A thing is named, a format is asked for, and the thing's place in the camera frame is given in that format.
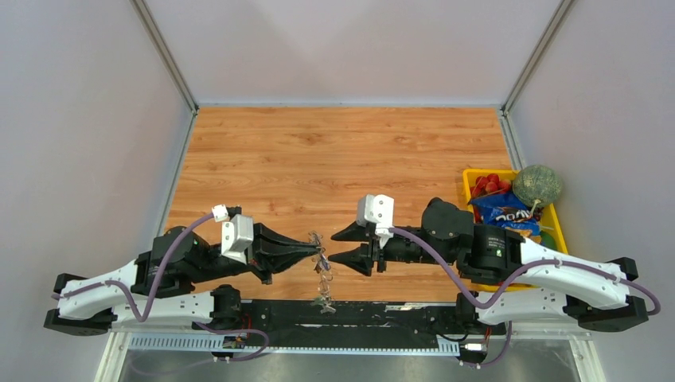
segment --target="pumpkin stem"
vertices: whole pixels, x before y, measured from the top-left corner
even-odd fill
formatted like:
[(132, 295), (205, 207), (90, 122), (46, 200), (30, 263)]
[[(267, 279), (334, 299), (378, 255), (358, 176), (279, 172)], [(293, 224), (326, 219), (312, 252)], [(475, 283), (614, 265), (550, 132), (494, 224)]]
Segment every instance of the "pumpkin stem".
[(536, 205), (538, 205), (539, 203), (541, 203), (539, 199), (534, 200), (534, 205), (532, 206), (532, 209), (529, 210), (530, 217), (534, 217), (534, 209), (536, 208)]

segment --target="green vegetable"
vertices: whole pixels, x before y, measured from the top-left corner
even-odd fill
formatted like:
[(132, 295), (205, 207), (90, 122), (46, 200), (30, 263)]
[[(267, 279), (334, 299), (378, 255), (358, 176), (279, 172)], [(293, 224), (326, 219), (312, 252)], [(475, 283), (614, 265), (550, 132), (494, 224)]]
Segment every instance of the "green vegetable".
[(513, 181), (513, 193), (533, 209), (550, 205), (562, 192), (563, 180), (555, 171), (542, 165), (525, 167)]
[(556, 240), (553, 239), (553, 236), (551, 236), (550, 233), (542, 231), (539, 236), (541, 237), (541, 245), (548, 249), (552, 249), (553, 251), (558, 250), (558, 245), (556, 244)]

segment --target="wooden tabletop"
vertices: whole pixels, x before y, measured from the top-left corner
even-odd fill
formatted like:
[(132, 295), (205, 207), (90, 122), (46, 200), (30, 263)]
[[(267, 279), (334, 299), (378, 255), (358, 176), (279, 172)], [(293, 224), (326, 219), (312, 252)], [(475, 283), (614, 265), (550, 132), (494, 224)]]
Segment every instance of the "wooden tabletop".
[[(167, 228), (188, 225), (214, 205), (244, 214), (282, 235), (323, 235), (326, 254), (355, 248), (330, 236), (354, 221), (365, 194), (395, 199), (396, 225), (419, 226), (433, 197), (465, 205), (462, 171), (508, 169), (494, 109), (379, 107), (211, 107), (200, 109)], [(220, 225), (197, 233), (220, 242)], [(370, 278), (333, 267), (333, 298), (454, 301), (458, 293), (437, 265), (388, 263)], [(319, 276), (305, 259), (262, 285), (251, 274), (197, 285), (232, 284), (242, 298), (312, 299)]]

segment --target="white wall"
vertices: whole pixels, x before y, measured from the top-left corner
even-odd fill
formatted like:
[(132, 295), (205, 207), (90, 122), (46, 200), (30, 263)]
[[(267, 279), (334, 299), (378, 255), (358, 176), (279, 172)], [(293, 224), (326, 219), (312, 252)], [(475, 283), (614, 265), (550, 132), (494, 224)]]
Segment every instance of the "white wall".
[(649, 322), (596, 336), (609, 381), (675, 376), (673, 15), (670, 0), (577, 2), (513, 112), (527, 163), (566, 181), (572, 254), (633, 257), (663, 302)]
[(559, 0), (148, 0), (200, 103), (501, 104)]
[(150, 246), (190, 115), (128, 1), (0, 5), (0, 380), (92, 380), (106, 337), (42, 329), (57, 274)]

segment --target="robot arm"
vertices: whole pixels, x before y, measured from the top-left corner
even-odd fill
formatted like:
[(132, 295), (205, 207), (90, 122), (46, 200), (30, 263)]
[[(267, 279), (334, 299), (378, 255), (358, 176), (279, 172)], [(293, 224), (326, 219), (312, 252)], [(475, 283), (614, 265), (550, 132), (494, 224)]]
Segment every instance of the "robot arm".
[[(364, 243), (352, 251), (329, 256), (329, 260), (367, 276), (371, 275), (375, 263), (378, 272), (386, 270), (387, 261), (436, 263), (409, 239), (379, 234), (392, 227), (387, 227), (393, 216), (393, 201), (389, 203), (389, 199), (384, 195), (368, 195), (359, 202), (357, 220), (332, 239)], [(539, 288), (505, 293), (489, 308), (476, 308), (466, 296), (459, 294), (456, 312), (460, 321), (496, 325), (511, 320), (563, 318), (575, 319), (585, 329), (616, 332), (648, 319), (644, 300), (630, 296), (628, 286), (618, 282), (638, 277), (632, 259), (594, 263), (565, 255), (515, 232), (473, 224), (470, 212), (460, 211), (439, 198), (429, 202), (420, 227), (399, 228), (430, 244), (447, 263), (457, 263), (459, 274), (474, 283), (499, 285), (525, 265), (555, 260), (554, 264), (532, 267), (513, 280)], [(563, 262), (597, 268), (614, 278), (562, 267)], [(492, 297), (490, 293), (475, 295), (481, 302)]]
[[(75, 335), (95, 335), (111, 327), (137, 325), (134, 308), (143, 312), (149, 298), (154, 297), (157, 299), (152, 313), (143, 320), (154, 325), (236, 320), (239, 314), (228, 310), (236, 305), (230, 302), (240, 300), (238, 291), (221, 287), (187, 295), (194, 290), (193, 284), (246, 272), (271, 284), (273, 274), (320, 251), (318, 243), (293, 240), (254, 223), (250, 216), (241, 214), (239, 207), (216, 206), (213, 216), (222, 222), (220, 244), (210, 245), (197, 233), (174, 227), (155, 238), (150, 251), (120, 269), (90, 279), (59, 275), (54, 287), (58, 306), (48, 312), (45, 327)], [(170, 259), (160, 275), (155, 296), (150, 296), (158, 269), (172, 245), (175, 250), (168, 254)], [(136, 306), (129, 305), (125, 291)]]

